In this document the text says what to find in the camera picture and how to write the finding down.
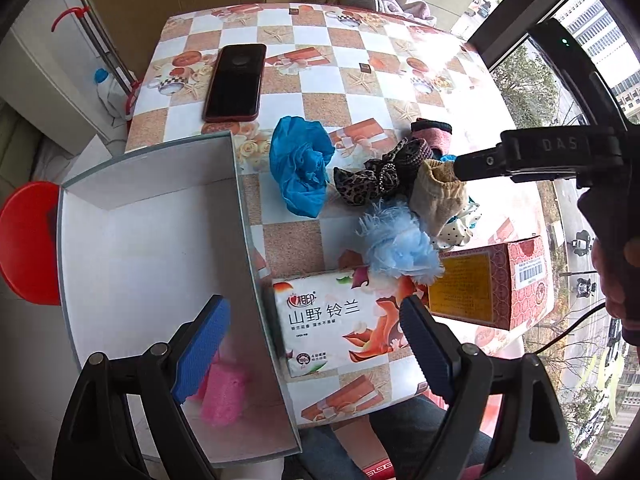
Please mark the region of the person's right hand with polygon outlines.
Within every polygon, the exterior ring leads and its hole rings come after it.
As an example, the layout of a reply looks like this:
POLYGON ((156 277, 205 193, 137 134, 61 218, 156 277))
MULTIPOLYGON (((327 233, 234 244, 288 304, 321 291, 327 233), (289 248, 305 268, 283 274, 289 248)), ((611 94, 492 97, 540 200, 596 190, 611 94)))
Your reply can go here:
POLYGON ((619 318, 623 322, 623 326, 626 326, 628 330, 638 330, 639 311, 634 311, 631 307, 626 306, 623 285, 616 278, 612 264, 608 263, 600 240, 594 241, 591 258, 594 270, 600 276, 600 286, 608 314, 612 318, 619 318))

